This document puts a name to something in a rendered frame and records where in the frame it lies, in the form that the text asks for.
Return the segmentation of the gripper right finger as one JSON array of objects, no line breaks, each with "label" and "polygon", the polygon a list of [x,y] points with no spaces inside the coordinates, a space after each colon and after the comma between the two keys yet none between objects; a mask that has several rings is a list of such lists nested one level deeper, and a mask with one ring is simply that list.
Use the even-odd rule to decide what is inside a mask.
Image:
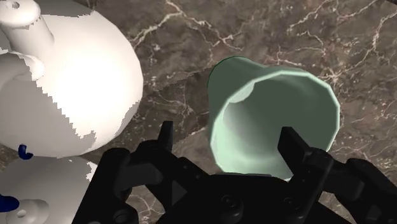
[{"label": "gripper right finger", "polygon": [[291,127],[281,129],[277,149],[293,173],[285,224],[351,224],[319,203],[323,192],[334,194],[356,224],[397,224],[397,186],[371,162],[339,162]]}]

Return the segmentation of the pale green cup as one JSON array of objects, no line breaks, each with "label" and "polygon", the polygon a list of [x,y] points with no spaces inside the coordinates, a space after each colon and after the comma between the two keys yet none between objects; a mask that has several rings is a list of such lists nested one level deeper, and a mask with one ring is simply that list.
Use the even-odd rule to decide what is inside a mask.
[{"label": "pale green cup", "polygon": [[229,57],[210,72],[207,94],[209,145],[223,172],[288,180],[277,150],[281,129],[293,127],[309,146],[328,151],[340,127],[330,85],[295,67]]}]

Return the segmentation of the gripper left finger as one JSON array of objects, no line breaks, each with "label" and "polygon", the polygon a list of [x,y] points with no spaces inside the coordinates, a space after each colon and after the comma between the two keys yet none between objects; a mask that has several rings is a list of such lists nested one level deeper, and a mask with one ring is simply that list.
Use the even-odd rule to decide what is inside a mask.
[{"label": "gripper left finger", "polygon": [[126,203],[132,189],[145,185],[164,206],[157,224],[193,224],[199,208],[188,194],[208,173],[185,157],[172,154],[173,122],[164,121],[158,138],[143,141],[136,151],[107,150],[94,173],[72,224],[139,224],[136,209]]}]

